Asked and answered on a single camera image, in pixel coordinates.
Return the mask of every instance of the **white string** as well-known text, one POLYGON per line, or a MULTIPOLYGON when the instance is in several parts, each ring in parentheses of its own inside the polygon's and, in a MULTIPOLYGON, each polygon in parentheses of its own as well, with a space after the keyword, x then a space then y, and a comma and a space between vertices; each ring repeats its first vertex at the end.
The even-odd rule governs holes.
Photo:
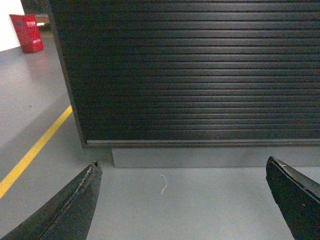
POLYGON ((163 176, 163 175, 160 175, 160 176, 164 177, 164 180, 165 180, 165 186, 164 186, 164 188, 163 188, 162 191, 161 191, 161 195, 162 195, 162 194, 164 193, 164 190, 165 190, 166 187, 168 186, 168 181, 167 181, 167 179, 166 179, 165 176, 163 176))

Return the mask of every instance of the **red box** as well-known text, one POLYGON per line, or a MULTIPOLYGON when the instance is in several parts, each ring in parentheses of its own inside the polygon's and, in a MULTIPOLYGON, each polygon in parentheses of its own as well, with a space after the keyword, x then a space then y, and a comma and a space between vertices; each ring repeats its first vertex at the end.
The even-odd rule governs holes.
POLYGON ((44 49, 35 15, 10 14, 10 17, 24 53, 35 53, 44 49))

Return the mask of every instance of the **gray concrete base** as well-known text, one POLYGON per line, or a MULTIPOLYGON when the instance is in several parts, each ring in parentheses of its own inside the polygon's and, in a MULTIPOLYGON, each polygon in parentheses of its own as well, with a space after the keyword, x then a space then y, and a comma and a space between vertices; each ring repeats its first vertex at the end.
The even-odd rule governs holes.
POLYGON ((294 167, 320 166, 319 146, 114 148, 116 168, 265 167, 270 156, 294 167))

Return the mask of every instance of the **black rolling shutter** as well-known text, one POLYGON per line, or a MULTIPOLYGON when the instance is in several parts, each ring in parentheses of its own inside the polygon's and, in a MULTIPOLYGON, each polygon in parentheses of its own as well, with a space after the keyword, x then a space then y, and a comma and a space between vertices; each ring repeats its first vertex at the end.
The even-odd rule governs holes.
POLYGON ((320 138, 320 3, 51 0, 85 141, 320 138))

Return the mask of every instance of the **gray floor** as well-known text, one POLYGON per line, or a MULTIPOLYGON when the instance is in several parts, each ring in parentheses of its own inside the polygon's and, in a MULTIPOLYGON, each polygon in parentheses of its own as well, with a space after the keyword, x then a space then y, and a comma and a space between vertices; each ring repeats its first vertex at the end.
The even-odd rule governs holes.
MULTIPOLYGON (((52 39, 0 61, 2 180, 70 103, 52 39)), ((103 175, 88 240, 293 240, 264 167, 114 168, 110 150, 81 148, 73 116, 0 199, 0 238, 92 161, 103 175)), ((320 182, 320 167, 296 169, 320 182)))

